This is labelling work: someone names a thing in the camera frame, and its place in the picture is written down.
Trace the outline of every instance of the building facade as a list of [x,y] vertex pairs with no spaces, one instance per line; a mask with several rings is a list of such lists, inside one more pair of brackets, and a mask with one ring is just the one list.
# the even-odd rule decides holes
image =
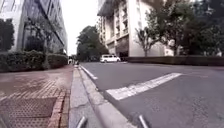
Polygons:
[[27,38],[36,33],[29,26],[29,22],[35,20],[46,23],[47,30],[52,33],[49,49],[53,53],[67,52],[60,0],[1,0],[0,18],[13,21],[15,41],[10,51],[25,49]]
[[[99,0],[98,29],[101,39],[111,54],[121,57],[144,56],[137,43],[136,29],[147,26],[146,13],[150,5],[145,0]],[[172,56],[173,52],[161,43],[156,43],[149,56]]]

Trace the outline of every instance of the overcast sky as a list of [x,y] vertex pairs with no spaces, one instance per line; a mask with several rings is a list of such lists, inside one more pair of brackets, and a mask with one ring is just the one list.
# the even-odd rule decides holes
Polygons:
[[76,53],[77,37],[82,29],[96,24],[97,2],[98,0],[61,0],[69,55]]

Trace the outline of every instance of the tree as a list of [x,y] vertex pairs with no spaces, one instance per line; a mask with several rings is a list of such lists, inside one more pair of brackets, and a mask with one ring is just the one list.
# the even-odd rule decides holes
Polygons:
[[108,50],[100,43],[96,27],[85,27],[78,36],[77,59],[80,61],[98,61]]
[[221,1],[203,0],[194,4],[194,19],[186,25],[182,41],[183,49],[188,55],[216,55],[223,50],[223,16],[216,14],[221,7],[214,7],[221,3],[214,2]]
[[52,53],[53,50],[50,49],[50,42],[52,41],[55,31],[61,30],[61,26],[57,22],[50,22],[45,17],[38,18],[28,18],[26,22],[28,29],[34,30],[36,32],[35,37],[44,42],[44,63],[43,67],[46,69],[50,68],[48,63],[48,53]]
[[26,42],[25,51],[38,51],[43,52],[44,51],[44,41],[40,38],[37,38],[35,36],[29,36]]
[[[154,17],[155,23],[154,32],[160,42],[169,46],[174,55],[177,54],[178,48],[181,46],[183,40],[184,29],[186,24],[192,19],[193,11],[191,6],[186,1],[180,0],[163,0],[151,1],[153,10],[148,14],[148,21],[150,17]],[[169,41],[174,40],[173,45],[169,45]]]
[[0,19],[0,52],[11,49],[14,45],[14,27],[12,19],[6,21]]
[[143,49],[145,57],[148,56],[148,52],[152,48],[152,46],[158,42],[159,40],[156,40],[155,35],[153,33],[153,30],[150,30],[149,28],[136,30],[138,40],[136,41]]

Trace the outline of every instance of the office building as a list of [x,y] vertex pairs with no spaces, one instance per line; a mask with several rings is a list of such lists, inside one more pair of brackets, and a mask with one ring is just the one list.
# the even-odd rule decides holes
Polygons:
[[[136,29],[147,26],[146,12],[150,13],[147,0],[99,0],[98,30],[101,40],[111,54],[121,57],[144,56],[137,43]],[[173,55],[172,50],[161,43],[156,43],[149,56]]]
[[42,21],[51,33],[49,49],[54,53],[67,52],[60,0],[0,0],[0,18],[13,21],[15,41],[10,51],[23,51],[27,37],[36,33],[30,29],[30,22]]

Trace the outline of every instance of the white car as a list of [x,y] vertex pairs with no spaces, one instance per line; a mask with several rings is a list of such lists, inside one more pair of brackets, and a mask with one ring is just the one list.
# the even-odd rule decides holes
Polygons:
[[107,63],[107,62],[119,62],[121,59],[115,55],[102,55],[100,58],[101,63]]

